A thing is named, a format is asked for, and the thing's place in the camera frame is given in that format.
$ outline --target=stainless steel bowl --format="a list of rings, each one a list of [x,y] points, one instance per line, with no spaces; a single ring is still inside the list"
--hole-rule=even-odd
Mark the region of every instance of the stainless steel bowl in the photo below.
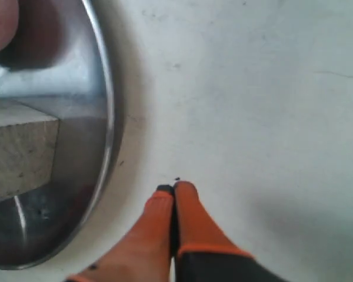
[[[0,53],[0,99],[60,119],[52,181],[0,202],[0,269],[61,251],[96,206],[116,159],[122,116],[104,36],[89,0],[19,0],[20,23]]]

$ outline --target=metal surface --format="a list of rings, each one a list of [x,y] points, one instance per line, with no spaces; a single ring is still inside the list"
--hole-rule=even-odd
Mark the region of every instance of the metal surface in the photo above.
[[[97,204],[121,140],[104,38],[89,0],[20,0],[0,53],[0,99],[60,119],[52,182],[0,202],[0,269],[62,250]]]

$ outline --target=finger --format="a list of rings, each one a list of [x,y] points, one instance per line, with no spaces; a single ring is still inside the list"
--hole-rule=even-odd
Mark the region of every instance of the finger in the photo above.
[[[17,0],[0,0],[0,50],[13,39],[18,26]]]

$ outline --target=white floor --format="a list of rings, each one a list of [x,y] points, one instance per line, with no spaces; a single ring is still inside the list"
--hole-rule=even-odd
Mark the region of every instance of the white floor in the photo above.
[[[353,0],[101,2],[125,72],[123,164],[66,250],[0,282],[80,270],[176,177],[282,277],[353,281]]]

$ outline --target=metal bowl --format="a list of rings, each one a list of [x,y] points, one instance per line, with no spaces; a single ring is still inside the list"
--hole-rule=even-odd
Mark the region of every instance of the metal bowl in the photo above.
[[[104,37],[89,0],[19,0],[0,53],[0,99],[60,119],[52,181],[0,202],[0,269],[50,259],[85,224],[116,159],[122,117]]]

